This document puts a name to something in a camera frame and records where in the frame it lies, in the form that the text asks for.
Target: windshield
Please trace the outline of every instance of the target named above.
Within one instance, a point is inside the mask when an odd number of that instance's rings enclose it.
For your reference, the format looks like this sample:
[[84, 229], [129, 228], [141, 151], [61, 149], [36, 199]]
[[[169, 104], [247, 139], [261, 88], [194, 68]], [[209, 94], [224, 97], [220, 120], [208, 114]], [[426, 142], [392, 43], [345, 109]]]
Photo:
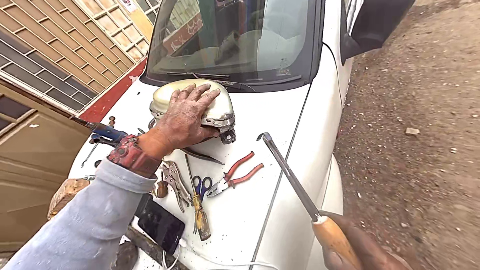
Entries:
[[185, 73], [222, 74], [248, 85], [308, 80], [308, 2], [162, 0], [146, 76], [175, 81]]

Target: car hood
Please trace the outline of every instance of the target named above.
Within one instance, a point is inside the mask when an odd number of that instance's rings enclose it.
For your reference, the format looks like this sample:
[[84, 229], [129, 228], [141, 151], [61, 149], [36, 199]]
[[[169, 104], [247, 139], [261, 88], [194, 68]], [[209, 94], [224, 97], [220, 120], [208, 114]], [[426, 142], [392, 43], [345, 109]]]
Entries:
[[[310, 85], [305, 85], [267, 93], [230, 93], [236, 117], [237, 140], [223, 145], [219, 138], [214, 138], [192, 147], [225, 163], [219, 165], [189, 157], [192, 175], [199, 175], [202, 179], [209, 176], [214, 183], [223, 177], [223, 172], [228, 172], [237, 160], [250, 151], [253, 151], [255, 156], [239, 166], [233, 179], [246, 175], [259, 163], [265, 166], [249, 181], [237, 185], [235, 189], [229, 188], [215, 197], [204, 198], [203, 207], [212, 233], [207, 241], [201, 242], [200, 238], [193, 234], [193, 207], [187, 207], [182, 213], [170, 187], [167, 197], [155, 199], [185, 223], [183, 238], [196, 251], [224, 262], [252, 259], [281, 172], [264, 142], [256, 141], [256, 138], [260, 133], [269, 132], [278, 149], [286, 156], [309, 87]], [[107, 124], [108, 118], [115, 116], [115, 128], [118, 130], [129, 134], [137, 134], [137, 128], [147, 131], [148, 123], [153, 119], [148, 108], [156, 89], [157, 86], [135, 81], [104, 117], [102, 123]], [[81, 168], [81, 163], [92, 148], [93, 145], [85, 142], [73, 162], [69, 178], [95, 174], [94, 162], [103, 159], [112, 150], [110, 146], [98, 145]], [[176, 162], [185, 186], [191, 191], [183, 152], [175, 150], [165, 156], [164, 160]], [[191, 269], [218, 268], [217, 265], [208, 263], [186, 250], [181, 251], [180, 261]]]

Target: wiper arm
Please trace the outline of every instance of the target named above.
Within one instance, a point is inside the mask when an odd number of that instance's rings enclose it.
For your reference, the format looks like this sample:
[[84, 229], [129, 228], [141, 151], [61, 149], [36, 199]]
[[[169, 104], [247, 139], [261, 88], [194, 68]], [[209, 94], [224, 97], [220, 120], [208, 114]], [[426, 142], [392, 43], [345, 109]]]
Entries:
[[[200, 79], [199, 76], [204, 76], [204, 77], [230, 77], [230, 75], [223, 75], [223, 74], [204, 74], [204, 73], [193, 73], [193, 72], [167, 72], [168, 75], [193, 75], [195, 78]], [[238, 93], [257, 93], [255, 89], [253, 89], [251, 86], [243, 84], [243, 83], [237, 83], [237, 82], [231, 82], [231, 81], [220, 81], [220, 80], [212, 80], [215, 81], [223, 86], [226, 87], [231, 87], [239, 90], [246, 90], [245, 92], [238, 92]]]
[[301, 79], [301, 75], [293, 76], [286, 79], [276, 80], [276, 81], [268, 81], [268, 82], [258, 82], [258, 83], [247, 83], [250, 86], [264, 86], [264, 85], [275, 85], [275, 84], [282, 84], [286, 82], [296, 81]]
[[231, 88], [235, 88], [235, 89], [240, 89], [240, 90], [246, 90], [246, 89], [250, 90], [248, 92], [239, 92], [239, 93], [257, 93], [257, 91], [255, 91], [255, 89], [253, 89], [251, 86], [243, 84], [243, 83], [230, 82], [230, 81], [219, 81], [219, 80], [214, 80], [214, 81], [216, 81], [217, 83], [219, 83], [223, 86], [227, 86], [227, 87], [231, 87]]
[[180, 76], [186, 76], [186, 75], [193, 75], [195, 78], [198, 78], [198, 76], [204, 76], [204, 77], [221, 77], [221, 78], [228, 78], [230, 75], [224, 75], [224, 74], [205, 74], [205, 73], [193, 73], [193, 72], [167, 72], [168, 75], [180, 75]]

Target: rear-view mirror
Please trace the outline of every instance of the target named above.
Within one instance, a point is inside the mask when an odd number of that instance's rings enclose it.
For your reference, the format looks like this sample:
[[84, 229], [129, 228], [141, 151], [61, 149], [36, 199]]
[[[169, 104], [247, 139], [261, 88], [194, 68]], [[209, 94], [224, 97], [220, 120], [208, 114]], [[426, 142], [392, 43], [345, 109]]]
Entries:
[[414, 2], [415, 0], [363, 0], [351, 33], [342, 33], [342, 62], [355, 55], [381, 48]]

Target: charging cable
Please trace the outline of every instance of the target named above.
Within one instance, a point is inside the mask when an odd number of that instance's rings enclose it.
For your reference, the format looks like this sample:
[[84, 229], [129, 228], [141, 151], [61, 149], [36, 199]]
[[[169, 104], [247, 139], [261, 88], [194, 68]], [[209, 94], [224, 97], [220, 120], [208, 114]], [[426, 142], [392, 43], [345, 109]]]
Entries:
[[241, 264], [224, 264], [224, 263], [221, 263], [221, 262], [218, 262], [218, 261], [215, 261], [199, 252], [197, 252], [192, 246], [188, 245], [187, 241], [185, 241], [183, 238], [180, 239], [179, 241], [179, 245], [183, 248], [185, 248], [186, 250], [194, 253], [195, 255], [197, 255], [198, 257], [204, 259], [204, 260], [207, 260], [211, 263], [215, 263], [217, 265], [221, 265], [221, 266], [226, 266], [226, 267], [236, 267], [236, 266], [250, 266], [250, 265], [260, 265], [260, 266], [264, 266], [264, 267], [268, 267], [268, 268], [273, 268], [273, 269], [276, 269], [276, 270], [279, 270], [275, 265], [273, 264], [269, 264], [269, 263], [266, 263], [266, 262], [245, 262], [245, 263], [241, 263]]
[[177, 258], [175, 259], [175, 261], [173, 261], [172, 265], [170, 265], [170, 267], [167, 268], [167, 263], [165, 262], [165, 255], [167, 253], [165, 252], [165, 250], [163, 251], [163, 254], [162, 254], [162, 269], [165, 269], [165, 270], [172, 270], [172, 268], [175, 266], [175, 264], [177, 263], [177, 261], [179, 260], [179, 256], [180, 256], [180, 253], [178, 254]]

